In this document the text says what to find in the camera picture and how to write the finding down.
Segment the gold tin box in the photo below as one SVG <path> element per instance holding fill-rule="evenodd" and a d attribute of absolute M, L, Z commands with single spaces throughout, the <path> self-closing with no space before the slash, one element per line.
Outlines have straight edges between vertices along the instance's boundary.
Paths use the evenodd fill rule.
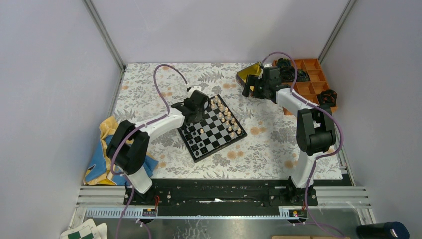
<path fill-rule="evenodd" d="M 262 63 L 257 62 L 254 63 L 236 73 L 236 81 L 237 83 L 244 87 L 246 84 L 246 78 L 248 75 L 260 76 L 262 73 Z"/>

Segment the black grey chess board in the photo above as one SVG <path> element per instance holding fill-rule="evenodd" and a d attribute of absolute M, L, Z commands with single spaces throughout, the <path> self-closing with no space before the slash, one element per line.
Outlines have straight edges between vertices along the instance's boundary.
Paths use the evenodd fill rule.
<path fill-rule="evenodd" d="M 214 104 L 205 109 L 202 121 L 184 125 L 178 129 L 178 133 L 195 163 L 247 137 L 246 130 L 222 96 L 217 94 L 211 99 Z M 217 106 L 218 101 L 225 106 L 224 112 Z M 200 153 L 198 157 L 195 156 L 196 151 Z"/>

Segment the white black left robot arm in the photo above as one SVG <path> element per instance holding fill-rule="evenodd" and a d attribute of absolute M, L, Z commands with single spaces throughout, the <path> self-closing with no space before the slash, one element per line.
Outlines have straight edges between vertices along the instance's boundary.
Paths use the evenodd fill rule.
<path fill-rule="evenodd" d="M 210 104 L 210 98 L 199 86 L 187 88 L 187 93 L 188 97 L 181 102 L 167 104 L 168 112 L 163 116 L 146 123 L 122 121 L 106 149 L 111 169 L 118 166 L 123 171 L 141 204 L 147 205 L 154 200 L 154 192 L 150 188 L 152 180 L 144 166 L 149 143 L 171 130 L 200 122 Z"/>

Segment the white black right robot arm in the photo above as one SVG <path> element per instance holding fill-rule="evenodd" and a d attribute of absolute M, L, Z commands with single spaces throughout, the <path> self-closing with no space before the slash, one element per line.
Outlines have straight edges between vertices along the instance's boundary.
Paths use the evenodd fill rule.
<path fill-rule="evenodd" d="M 282 83 L 276 66 L 261 68 L 260 63 L 256 63 L 237 72 L 236 79 L 245 97 L 271 100 L 297 119 L 296 142 L 301 152 L 291 175 L 294 186 L 286 190 L 285 197 L 288 203 L 298 205 L 305 199 L 302 188 L 313 183 L 315 159 L 336 143 L 331 107 L 317 105 Z"/>

